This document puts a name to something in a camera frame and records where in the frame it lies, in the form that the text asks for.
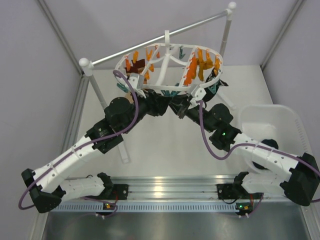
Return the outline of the teal front clothes peg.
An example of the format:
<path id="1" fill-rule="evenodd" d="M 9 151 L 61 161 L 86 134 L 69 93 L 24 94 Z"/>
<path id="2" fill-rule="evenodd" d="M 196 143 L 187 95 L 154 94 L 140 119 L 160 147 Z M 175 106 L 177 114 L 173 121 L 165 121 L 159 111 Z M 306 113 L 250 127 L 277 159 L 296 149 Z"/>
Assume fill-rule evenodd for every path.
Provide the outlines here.
<path id="1" fill-rule="evenodd" d="M 175 96 L 177 96 L 180 91 L 174 91 L 174 90 L 161 90 L 161 93 L 164 97 L 169 97 L 169 98 L 173 98 Z"/>

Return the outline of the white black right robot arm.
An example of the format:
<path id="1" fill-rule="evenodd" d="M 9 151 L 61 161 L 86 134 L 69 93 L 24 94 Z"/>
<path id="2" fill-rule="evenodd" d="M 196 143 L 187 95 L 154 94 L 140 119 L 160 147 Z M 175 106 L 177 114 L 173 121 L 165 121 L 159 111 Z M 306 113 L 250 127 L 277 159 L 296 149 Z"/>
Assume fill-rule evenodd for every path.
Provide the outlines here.
<path id="1" fill-rule="evenodd" d="M 234 178 L 232 187 L 238 198 L 259 193 L 283 195 L 305 207 L 316 202 L 320 170 L 311 154 L 298 156 L 257 141 L 231 125 L 233 116 L 224 104 L 210 110 L 203 104 L 202 100 L 185 98 L 174 103 L 172 109 L 179 118 L 188 117 L 200 126 L 204 145 L 215 159 L 224 161 L 237 154 L 264 168 L 261 173 L 242 171 Z"/>

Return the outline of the white round sock hanger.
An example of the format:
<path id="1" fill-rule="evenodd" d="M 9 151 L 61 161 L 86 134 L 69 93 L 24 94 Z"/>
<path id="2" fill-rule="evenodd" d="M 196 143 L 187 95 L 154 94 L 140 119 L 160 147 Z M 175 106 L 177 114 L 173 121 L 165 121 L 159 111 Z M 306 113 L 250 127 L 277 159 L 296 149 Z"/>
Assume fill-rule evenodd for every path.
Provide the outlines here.
<path id="1" fill-rule="evenodd" d="M 140 73 L 144 76 L 142 90 L 151 89 L 155 91 L 169 90 L 187 92 L 192 85 L 199 85 L 201 88 L 208 88 L 216 84 L 223 73 L 222 55 L 205 46 L 194 44 L 172 43 L 169 31 L 165 32 L 164 42 L 148 44 L 143 50 L 131 50 L 125 53 L 115 66 L 115 71 L 124 74 L 129 78 L 127 71 L 138 60 L 145 59 L 145 68 Z M 179 60 L 179 48 L 183 46 L 185 56 Z M 198 48 L 203 51 L 203 58 L 206 59 L 205 51 L 210 52 L 213 67 L 204 70 L 204 81 L 198 78 L 199 66 L 196 68 L 196 76 L 192 83 L 185 86 L 184 80 L 187 74 L 187 67 L 195 54 L 198 58 Z"/>

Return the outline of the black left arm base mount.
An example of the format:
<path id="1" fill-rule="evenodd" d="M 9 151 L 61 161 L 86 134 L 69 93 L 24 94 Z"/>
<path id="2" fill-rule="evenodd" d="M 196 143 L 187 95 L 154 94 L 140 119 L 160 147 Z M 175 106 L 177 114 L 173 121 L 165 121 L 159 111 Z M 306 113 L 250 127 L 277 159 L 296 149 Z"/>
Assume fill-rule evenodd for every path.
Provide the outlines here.
<path id="1" fill-rule="evenodd" d="M 129 193 L 128 184 L 113 183 L 111 177 L 105 173 L 97 175 L 103 182 L 103 191 L 98 195 L 99 200 L 127 200 Z"/>

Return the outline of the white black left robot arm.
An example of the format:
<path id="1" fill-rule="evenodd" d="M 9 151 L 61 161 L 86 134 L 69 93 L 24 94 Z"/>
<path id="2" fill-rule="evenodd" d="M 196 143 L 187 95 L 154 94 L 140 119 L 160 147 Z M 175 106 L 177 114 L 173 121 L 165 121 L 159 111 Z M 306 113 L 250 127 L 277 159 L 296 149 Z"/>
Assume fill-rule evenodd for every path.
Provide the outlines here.
<path id="1" fill-rule="evenodd" d="M 146 115 L 162 116 L 170 97 L 147 91 L 144 97 L 132 95 L 116 97 L 104 109 L 105 117 L 93 125 L 80 140 L 55 160 L 35 170 L 26 169 L 22 179 L 33 206 L 39 213 L 47 213 L 62 202 L 78 198 L 106 200 L 114 193 L 114 184 L 106 173 L 86 178 L 69 179 L 84 164 L 100 157 L 123 142 L 127 134 Z"/>

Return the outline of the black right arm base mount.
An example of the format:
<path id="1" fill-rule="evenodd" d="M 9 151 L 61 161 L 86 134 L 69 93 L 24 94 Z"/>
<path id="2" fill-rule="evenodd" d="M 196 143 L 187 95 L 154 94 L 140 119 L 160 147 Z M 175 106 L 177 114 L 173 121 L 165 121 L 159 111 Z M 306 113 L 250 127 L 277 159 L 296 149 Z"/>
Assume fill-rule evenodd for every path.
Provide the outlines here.
<path id="1" fill-rule="evenodd" d="M 242 186 L 247 171 L 240 172 L 232 183 L 220 183 L 216 185 L 219 200 L 247 200 L 250 194 Z"/>

